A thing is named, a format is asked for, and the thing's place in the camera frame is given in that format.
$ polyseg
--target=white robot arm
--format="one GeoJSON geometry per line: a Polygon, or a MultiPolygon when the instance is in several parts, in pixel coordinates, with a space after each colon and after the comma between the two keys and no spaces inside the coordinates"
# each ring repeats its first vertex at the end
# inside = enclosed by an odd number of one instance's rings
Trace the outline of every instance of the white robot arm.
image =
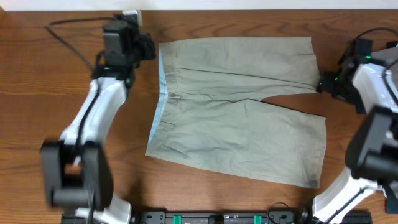
{"type": "MultiPolygon", "coordinates": [[[[356,46],[352,50],[361,52],[358,46],[371,49],[371,46],[364,47],[368,43],[368,40],[354,40],[353,45],[356,46]]],[[[392,161],[389,164],[391,166],[386,167],[389,165],[386,165],[383,159],[397,158],[382,155],[382,149],[389,147],[386,146],[387,142],[395,149],[398,146],[391,131],[394,125],[393,114],[398,112],[398,91],[392,83],[391,72],[383,61],[370,59],[369,51],[362,51],[362,54],[348,53],[343,56],[339,73],[326,74],[320,82],[318,90],[332,90],[330,92],[334,97],[354,103],[358,112],[368,114],[365,122],[369,122],[361,127],[350,143],[346,155],[347,167],[329,188],[313,199],[312,215],[321,223],[341,223],[352,208],[375,191],[383,190],[383,185],[387,186],[388,182],[394,179],[393,169],[397,168],[396,164],[392,161]],[[375,114],[372,111],[375,106],[391,113],[375,114]],[[362,152],[361,157],[353,156],[353,150],[356,150],[356,154],[362,152]],[[356,169],[355,174],[352,174],[350,167],[356,169]],[[375,174],[381,170],[385,174],[375,174]]]]}
{"type": "Polygon", "coordinates": [[[46,141],[42,146],[47,202],[78,208],[75,216],[88,223],[129,224],[134,220],[131,205],[113,195],[103,149],[114,116],[134,83],[134,69],[141,60],[155,59],[150,35],[139,32],[140,19],[139,11],[123,12],[104,25],[105,51],[98,55],[83,106],[58,142],[46,141]],[[99,64],[101,56],[104,64],[99,64]],[[69,173],[69,164],[81,170],[69,173]]]}

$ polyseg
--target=khaki shorts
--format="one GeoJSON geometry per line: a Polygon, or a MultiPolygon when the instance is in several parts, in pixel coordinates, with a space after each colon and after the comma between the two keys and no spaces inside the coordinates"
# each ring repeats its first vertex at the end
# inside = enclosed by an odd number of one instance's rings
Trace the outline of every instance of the khaki shorts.
{"type": "Polygon", "coordinates": [[[160,96],[147,156],[319,187],[325,118],[260,102],[314,93],[309,37],[203,38],[160,45],[160,96]]]}

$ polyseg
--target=wooden table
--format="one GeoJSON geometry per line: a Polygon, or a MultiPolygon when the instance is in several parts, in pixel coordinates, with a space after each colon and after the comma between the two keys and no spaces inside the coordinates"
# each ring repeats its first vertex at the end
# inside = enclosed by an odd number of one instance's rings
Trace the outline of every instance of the wooden table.
{"type": "MultiPolygon", "coordinates": [[[[90,73],[44,29],[58,19],[111,12],[0,12],[0,223],[59,223],[45,204],[39,149],[57,139],[86,98],[90,73]]],[[[158,42],[197,37],[311,36],[321,72],[337,68],[347,41],[373,27],[396,27],[398,11],[145,11],[145,31],[158,42]]],[[[58,31],[88,58],[103,49],[101,23],[58,31]]],[[[375,49],[388,40],[375,32],[375,49]]],[[[277,96],[265,101],[326,117],[327,149],[320,189],[203,171],[144,155],[159,94],[158,61],[143,62],[130,97],[106,142],[115,192],[134,205],[167,210],[266,210],[274,202],[299,207],[324,191],[344,168],[346,147],[362,122],[354,106],[330,95],[277,96]]],[[[384,213],[383,194],[358,208],[375,223],[398,222],[384,213]]]]}

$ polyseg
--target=cable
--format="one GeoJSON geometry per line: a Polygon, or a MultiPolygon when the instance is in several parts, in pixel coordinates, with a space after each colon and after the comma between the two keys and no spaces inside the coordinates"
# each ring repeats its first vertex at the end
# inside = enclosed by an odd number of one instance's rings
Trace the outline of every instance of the cable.
{"type": "Polygon", "coordinates": [[[398,32],[395,29],[391,29],[391,28],[388,28],[388,27],[377,27],[377,28],[369,29],[369,30],[363,32],[362,34],[359,34],[357,37],[355,37],[355,39],[358,39],[358,38],[362,37],[363,35],[368,34],[370,32],[379,31],[379,30],[388,31],[388,32],[391,32],[391,33],[393,33],[395,35],[398,35],[398,32]]]}
{"type": "Polygon", "coordinates": [[[392,68],[396,63],[398,63],[398,59],[395,59],[393,62],[391,62],[389,65],[387,65],[384,70],[383,70],[383,77],[387,76],[387,70],[389,70],[390,68],[392,68]]]}
{"type": "Polygon", "coordinates": [[[86,224],[92,224],[94,218],[94,193],[91,193],[91,199],[89,192],[87,192],[87,204],[88,204],[88,216],[86,219],[86,224]]]}
{"type": "MultiPolygon", "coordinates": [[[[79,51],[77,50],[74,46],[69,44],[64,38],[62,38],[60,35],[58,35],[54,30],[53,30],[53,25],[59,25],[59,24],[65,24],[65,23],[71,23],[71,22],[88,22],[88,21],[101,21],[101,20],[114,20],[112,17],[97,17],[97,18],[88,18],[88,19],[68,19],[68,20],[61,20],[61,21],[52,21],[49,22],[48,24],[45,25],[45,29],[54,37],[56,38],[59,42],[61,42],[63,45],[65,45],[68,49],[70,49],[73,53],[75,53],[79,58],[83,61],[83,63],[90,69],[91,72],[94,72],[95,67],[92,66],[92,64],[88,61],[88,59],[79,51]]],[[[96,64],[99,64],[101,57],[104,55],[104,51],[100,52],[96,56],[96,64]]],[[[84,128],[84,123],[94,106],[96,100],[100,96],[101,93],[101,85],[100,81],[96,79],[97,83],[97,90],[95,93],[95,96],[93,100],[90,102],[90,104],[87,107],[87,110],[85,111],[83,117],[81,118],[81,121],[79,123],[78,127],[78,135],[76,137],[76,143],[75,143],[75,153],[81,153],[80,151],[80,141],[81,141],[81,136],[83,134],[83,128],[84,128]]],[[[88,217],[86,220],[86,224],[92,224],[93,223],[93,216],[94,216],[94,193],[91,193],[91,200],[90,197],[88,196],[88,206],[89,206],[89,213],[88,217]]]]}
{"type": "Polygon", "coordinates": [[[289,209],[289,211],[291,211],[294,214],[293,210],[286,203],[284,203],[284,202],[276,202],[273,205],[271,205],[271,207],[267,211],[267,217],[268,217],[269,221],[271,221],[273,224],[279,224],[279,223],[276,223],[274,221],[274,219],[269,216],[269,212],[272,210],[272,208],[275,207],[275,205],[285,205],[289,209]]]}
{"type": "Polygon", "coordinates": [[[48,24],[45,25],[45,29],[54,37],[56,38],[59,42],[63,43],[66,47],[68,47],[73,53],[75,53],[77,56],[80,57],[80,59],[84,62],[84,64],[91,70],[94,70],[94,67],[91,65],[91,63],[87,60],[87,58],[79,51],[77,50],[74,46],[70,45],[64,38],[62,38],[60,35],[58,35],[54,29],[53,25],[59,25],[59,24],[66,24],[66,23],[71,23],[71,22],[89,22],[89,21],[102,21],[102,20],[114,20],[112,17],[97,17],[97,18],[88,18],[88,19],[67,19],[67,20],[61,20],[61,21],[52,21],[49,22],[48,24]]]}

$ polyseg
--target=white wall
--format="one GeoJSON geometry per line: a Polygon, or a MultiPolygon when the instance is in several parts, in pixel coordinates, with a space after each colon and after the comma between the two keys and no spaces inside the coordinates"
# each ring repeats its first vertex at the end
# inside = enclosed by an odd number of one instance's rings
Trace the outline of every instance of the white wall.
{"type": "Polygon", "coordinates": [[[398,9],[398,0],[0,0],[6,11],[398,9]]]}

